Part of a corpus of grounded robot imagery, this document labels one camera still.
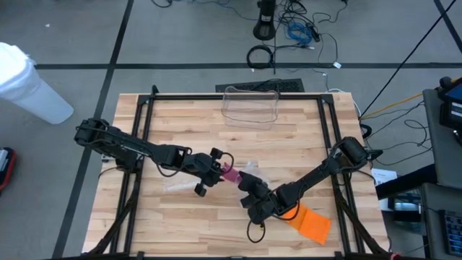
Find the clear plastic bag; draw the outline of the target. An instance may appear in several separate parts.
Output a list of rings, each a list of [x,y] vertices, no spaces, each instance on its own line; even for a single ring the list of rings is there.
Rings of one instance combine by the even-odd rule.
[[[267,176],[261,171],[261,169],[258,166],[257,161],[248,161],[246,166],[242,169],[244,173],[251,174],[252,176],[255,176],[257,178],[260,178],[264,183],[270,184],[270,180],[267,178]]]
[[[185,190],[194,190],[196,187],[197,181],[173,181],[166,182],[163,184],[163,191],[168,192],[177,192]]]

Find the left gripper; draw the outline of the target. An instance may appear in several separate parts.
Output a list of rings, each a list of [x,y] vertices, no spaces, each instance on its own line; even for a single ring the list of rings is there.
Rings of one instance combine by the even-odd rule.
[[[224,152],[212,148],[209,154],[196,153],[188,154],[185,153],[180,157],[179,171],[196,176],[200,179],[200,182],[196,184],[194,191],[200,197],[206,195],[206,188],[213,187],[219,182],[223,182],[222,174],[229,171],[229,164],[227,162],[220,163],[219,159],[222,158]]]

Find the black monitor device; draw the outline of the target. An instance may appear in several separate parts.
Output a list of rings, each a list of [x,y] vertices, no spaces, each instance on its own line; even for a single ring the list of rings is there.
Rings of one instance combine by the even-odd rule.
[[[443,77],[436,90],[438,98],[442,101],[440,124],[462,131],[462,77],[458,79]]]

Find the black keyboard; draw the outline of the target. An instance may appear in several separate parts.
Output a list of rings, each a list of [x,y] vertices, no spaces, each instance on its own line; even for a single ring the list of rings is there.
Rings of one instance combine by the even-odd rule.
[[[224,92],[227,87],[234,87],[238,90],[267,92],[274,90],[277,92],[304,92],[301,79],[269,79],[263,82],[244,82],[217,84],[215,92]]]

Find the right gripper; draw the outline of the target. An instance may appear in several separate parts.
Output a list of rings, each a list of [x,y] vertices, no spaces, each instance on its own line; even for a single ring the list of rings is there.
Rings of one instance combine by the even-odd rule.
[[[247,209],[250,221],[253,224],[262,224],[271,216],[281,217],[288,212],[288,204],[282,198],[282,191],[286,184],[282,184],[275,190],[271,190],[265,182],[258,182],[258,178],[250,173],[238,172],[241,181],[238,188],[248,192],[248,195],[241,199],[243,208]]]

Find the white paper sheet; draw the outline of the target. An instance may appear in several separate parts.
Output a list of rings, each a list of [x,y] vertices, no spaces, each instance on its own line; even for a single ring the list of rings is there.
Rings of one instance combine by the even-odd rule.
[[[398,178],[396,171],[383,170],[378,168],[371,169],[372,177],[374,178],[375,186],[395,180]]]

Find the orange elastic bandage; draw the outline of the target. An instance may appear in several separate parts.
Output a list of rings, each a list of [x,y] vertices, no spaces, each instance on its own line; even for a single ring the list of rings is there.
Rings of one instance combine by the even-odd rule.
[[[300,235],[324,245],[331,229],[331,221],[301,204],[282,215]]]

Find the black power strip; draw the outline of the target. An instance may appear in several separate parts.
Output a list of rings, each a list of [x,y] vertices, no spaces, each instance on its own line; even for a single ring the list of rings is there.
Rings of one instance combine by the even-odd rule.
[[[320,37],[320,35],[319,35],[319,33],[318,33],[317,27],[316,27],[313,23],[311,23],[311,22],[308,22],[308,23],[306,24],[306,27],[307,27],[307,29],[310,31],[310,34],[311,34],[312,39],[313,39],[315,42],[317,42],[317,43],[320,42],[320,41],[321,41],[321,37]]]

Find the black floor stand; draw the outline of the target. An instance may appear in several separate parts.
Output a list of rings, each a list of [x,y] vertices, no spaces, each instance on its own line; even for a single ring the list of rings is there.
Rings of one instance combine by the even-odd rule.
[[[259,15],[253,28],[253,36],[258,40],[271,40],[276,35],[274,13],[276,0],[258,0]]]

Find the black keypad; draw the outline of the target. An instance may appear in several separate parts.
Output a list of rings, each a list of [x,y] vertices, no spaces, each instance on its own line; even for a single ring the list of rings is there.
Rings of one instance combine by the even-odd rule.
[[[440,218],[447,254],[462,257],[462,212],[440,210]]]

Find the pink elastic bandage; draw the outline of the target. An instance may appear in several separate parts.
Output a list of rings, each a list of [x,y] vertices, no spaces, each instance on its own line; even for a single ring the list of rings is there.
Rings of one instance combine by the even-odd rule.
[[[228,163],[225,163],[222,169],[223,169],[222,177],[226,181],[230,181],[235,184],[239,184],[242,181],[242,177],[240,176],[239,171],[234,169]]]

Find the grey desk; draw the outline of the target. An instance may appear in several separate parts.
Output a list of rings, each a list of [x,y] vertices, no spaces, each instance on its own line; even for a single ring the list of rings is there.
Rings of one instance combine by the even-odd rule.
[[[442,101],[436,90],[424,90],[424,106],[430,130],[436,183],[422,185],[422,201],[426,207],[425,220],[429,255],[439,260],[462,260],[445,251],[443,221],[440,210],[462,213],[462,146],[453,130],[440,124]]]

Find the clear plastic bin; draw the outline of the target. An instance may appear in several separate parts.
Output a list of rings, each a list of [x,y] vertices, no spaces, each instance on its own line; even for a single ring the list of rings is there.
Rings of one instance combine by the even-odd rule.
[[[279,93],[238,90],[227,87],[223,93],[221,114],[225,125],[269,130],[278,119]]]

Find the white trash bin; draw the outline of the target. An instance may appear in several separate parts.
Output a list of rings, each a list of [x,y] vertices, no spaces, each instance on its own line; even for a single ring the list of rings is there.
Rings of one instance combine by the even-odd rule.
[[[35,62],[19,47],[0,42],[0,98],[50,123],[60,124],[74,113],[42,77]]]

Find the red and black case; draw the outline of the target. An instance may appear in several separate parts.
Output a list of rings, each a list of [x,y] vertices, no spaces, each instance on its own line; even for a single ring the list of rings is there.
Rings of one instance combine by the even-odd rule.
[[[0,147],[0,193],[8,185],[17,161],[17,153],[10,147]]]

